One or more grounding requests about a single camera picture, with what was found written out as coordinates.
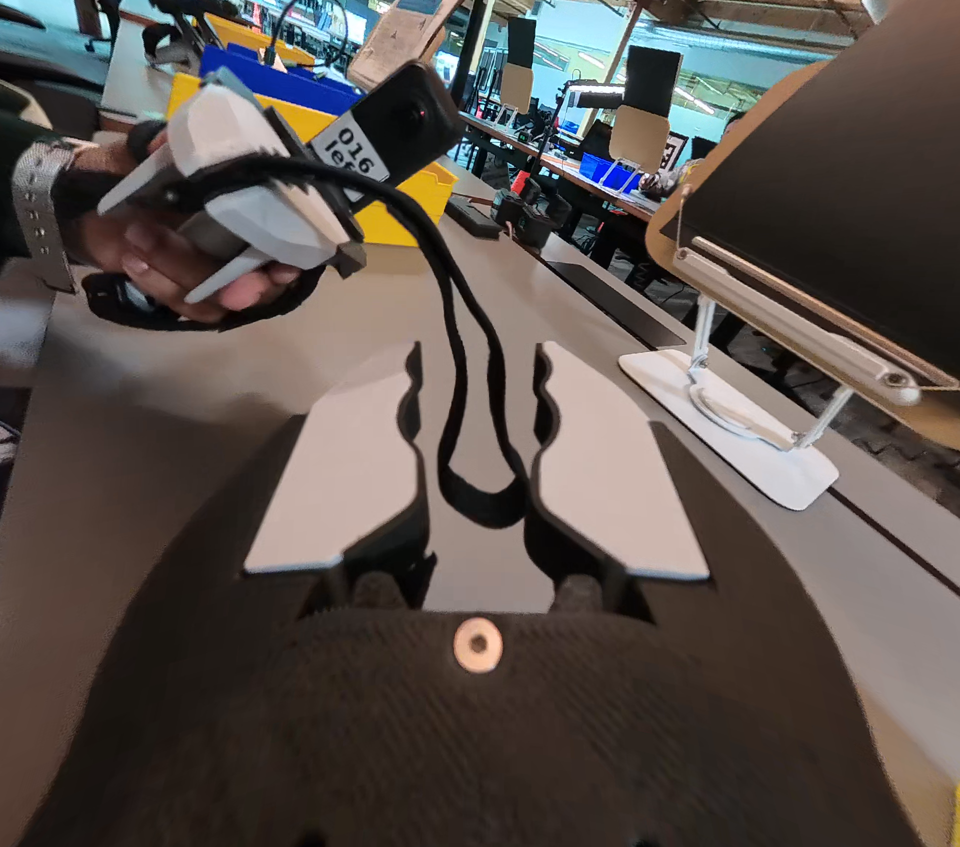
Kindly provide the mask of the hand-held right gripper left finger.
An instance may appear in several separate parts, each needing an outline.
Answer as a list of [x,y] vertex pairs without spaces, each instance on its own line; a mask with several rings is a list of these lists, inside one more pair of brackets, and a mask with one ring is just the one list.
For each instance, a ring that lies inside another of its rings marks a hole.
[[315,577],[314,602],[345,603],[385,574],[421,608],[434,573],[421,429],[419,341],[383,349],[304,415],[244,560],[244,576]]

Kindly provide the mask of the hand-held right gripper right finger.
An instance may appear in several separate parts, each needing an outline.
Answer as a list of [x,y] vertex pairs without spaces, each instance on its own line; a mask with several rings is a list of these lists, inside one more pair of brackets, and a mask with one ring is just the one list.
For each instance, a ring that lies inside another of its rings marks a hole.
[[555,341],[536,345],[537,451],[524,548],[558,592],[596,582],[605,608],[638,608],[642,581],[699,584],[711,571],[641,406]]

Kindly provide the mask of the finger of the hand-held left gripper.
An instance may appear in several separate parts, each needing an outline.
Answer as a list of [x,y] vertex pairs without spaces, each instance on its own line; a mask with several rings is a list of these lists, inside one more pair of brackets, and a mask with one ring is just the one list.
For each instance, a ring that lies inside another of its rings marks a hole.
[[223,85],[207,85],[194,93],[177,108],[163,133],[160,145],[102,197],[98,217],[119,217],[134,206],[192,217],[200,206],[162,202],[167,185],[248,155],[287,153],[258,101]]
[[354,273],[354,238],[330,204],[314,189],[280,181],[213,198],[178,233],[220,263],[186,295],[187,304],[271,264],[306,271],[331,263],[343,276]]

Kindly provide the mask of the yellow plastic bin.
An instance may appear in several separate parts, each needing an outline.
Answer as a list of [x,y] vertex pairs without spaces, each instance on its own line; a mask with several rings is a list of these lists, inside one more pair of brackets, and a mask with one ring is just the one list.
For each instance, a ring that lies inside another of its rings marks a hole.
[[[171,117],[186,103],[187,99],[193,97],[200,86],[200,78],[188,73],[176,73],[166,109],[167,116]],[[335,120],[331,113],[306,108],[267,95],[256,94],[255,97],[264,108],[275,107],[294,129],[294,133],[305,143],[312,141]],[[413,177],[402,182],[399,190],[412,197],[437,225],[459,181],[460,178],[456,173],[439,160],[434,160]],[[413,236],[389,214],[386,205],[382,202],[370,203],[356,214],[356,219],[367,244],[410,248],[416,245]]]
[[[206,13],[203,17],[224,48],[242,48],[252,52],[256,59],[263,60],[263,55],[271,44],[270,36],[256,28],[228,20],[214,13]],[[275,57],[287,67],[313,68],[317,63],[316,58],[306,50],[289,45],[280,39],[274,46],[274,52]]]

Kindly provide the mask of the person's left forearm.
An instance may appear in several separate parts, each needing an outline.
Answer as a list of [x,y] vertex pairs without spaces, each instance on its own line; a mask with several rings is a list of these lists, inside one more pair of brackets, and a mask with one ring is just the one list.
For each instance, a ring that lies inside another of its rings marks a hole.
[[50,132],[22,119],[14,112],[1,110],[1,265],[14,258],[26,258],[27,247],[14,207],[13,178],[22,155]]

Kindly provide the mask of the grey desk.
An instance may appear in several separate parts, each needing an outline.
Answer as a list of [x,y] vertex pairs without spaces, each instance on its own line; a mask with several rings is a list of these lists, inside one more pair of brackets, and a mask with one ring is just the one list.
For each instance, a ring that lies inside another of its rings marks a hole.
[[[529,462],[535,346],[556,341],[671,430],[776,542],[816,602],[865,703],[876,746],[926,845],[948,845],[958,784],[958,517],[830,432],[832,492],[791,512],[619,370],[640,345],[518,245],[440,230],[495,321],[510,438]],[[223,334],[156,334],[7,280],[45,319],[2,525],[2,845],[15,845],[65,756],[91,680],[144,577],[194,511],[289,417],[368,358],[423,346],[422,428],[438,611],[543,611],[551,585],[522,529],[471,526],[440,496],[435,451],[453,381],[439,293],[413,250],[370,249],[292,315]]]

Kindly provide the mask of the person's left hand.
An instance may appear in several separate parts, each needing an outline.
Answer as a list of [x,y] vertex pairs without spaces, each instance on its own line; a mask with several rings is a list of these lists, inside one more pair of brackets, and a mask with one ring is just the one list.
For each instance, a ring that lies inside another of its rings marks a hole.
[[155,206],[128,205],[100,215],[100,200],[166,142],[161,121],[136,124],[103,145],[81,148],[54,185],[54,205],[65,219],[64,242],[77,264],[124,275],[151,301],[180,322],[220,326],[232,314],[249,313],[279,301],[302,272],[271,263],[238,277],[210,298],[186,297],[218,269],[217,261],[178,232],[183,220]]

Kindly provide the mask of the blue plastic bin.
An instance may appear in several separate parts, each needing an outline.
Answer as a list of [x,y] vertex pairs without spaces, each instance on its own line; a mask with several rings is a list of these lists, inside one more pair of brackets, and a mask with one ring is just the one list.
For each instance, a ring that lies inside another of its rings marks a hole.
[[642,178],[642,171],[628,160],[609,160],[590,153],[582,154],[579,174],[594,185],[618,194],[634,192]]
[[199,61],[198,75],[206,77],[229,70],[253,94],[338,117],[365,96],[359,87],[339,75],[321,75],[294,66],[279,70],[258,59],[252,49],[230,44],[226,49],[208,45]]

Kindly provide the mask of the cardboard sign board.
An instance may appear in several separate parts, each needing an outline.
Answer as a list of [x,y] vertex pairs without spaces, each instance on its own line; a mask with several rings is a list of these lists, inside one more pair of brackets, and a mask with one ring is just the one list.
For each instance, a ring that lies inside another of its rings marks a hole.
[[371,93],[407,64],[428,60],[464,1],[394,0],[350,62],[347,80]]

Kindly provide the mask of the white tablet stand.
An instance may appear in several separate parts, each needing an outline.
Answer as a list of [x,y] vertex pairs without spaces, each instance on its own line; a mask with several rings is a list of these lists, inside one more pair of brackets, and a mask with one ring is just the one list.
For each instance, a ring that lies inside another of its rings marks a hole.
[[840,385],[808,430],[791,430],[710,369],[715,307],[714,299],[698,298],[689,351],[624,355],[620,369],[769,500],[807,510],[839,478],[816,444],[855,392]]

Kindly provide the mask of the flat black case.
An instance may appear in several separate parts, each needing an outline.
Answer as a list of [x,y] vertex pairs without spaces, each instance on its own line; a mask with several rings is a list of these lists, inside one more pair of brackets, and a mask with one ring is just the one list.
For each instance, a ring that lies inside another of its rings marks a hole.
[[454,194],[448,199],[444,215],[450,217],[472,237],[484,241],[497,241],[502,233],[498,223],[474,205],[469,198]]

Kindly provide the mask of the long background workbench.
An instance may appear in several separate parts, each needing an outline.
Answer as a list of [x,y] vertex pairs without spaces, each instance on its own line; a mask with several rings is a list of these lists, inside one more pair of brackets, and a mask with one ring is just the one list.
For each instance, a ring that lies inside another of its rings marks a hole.
[[[465,111],[460,112],[460,120],[464,129],[463,136],[469,139],[472,144],[482,146],[488,153],[511,162],[517,161],[519,167],[538,156],[538,148],[535,145],[503,130],[496,123],[477,118]],[[565,178],[577,188],[601,198],[615,210],[636,217],[644,223],[649,223],[660,209],[660,204],[645,198],[641,194],[624,194],[579,173],[580,162],[576,159],[543,154],[539,163],[543,170],[558,178]]]

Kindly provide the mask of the silver watch band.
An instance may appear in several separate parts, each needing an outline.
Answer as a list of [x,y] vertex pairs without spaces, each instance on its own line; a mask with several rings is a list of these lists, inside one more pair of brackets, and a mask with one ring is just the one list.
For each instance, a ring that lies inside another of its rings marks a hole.
[[75,295],[77,284],[57,219],[54,184],[81,152],[95,147],[74,137],[40,138],[20,155],[11,173],[11,204],[33,273],[55,292]]

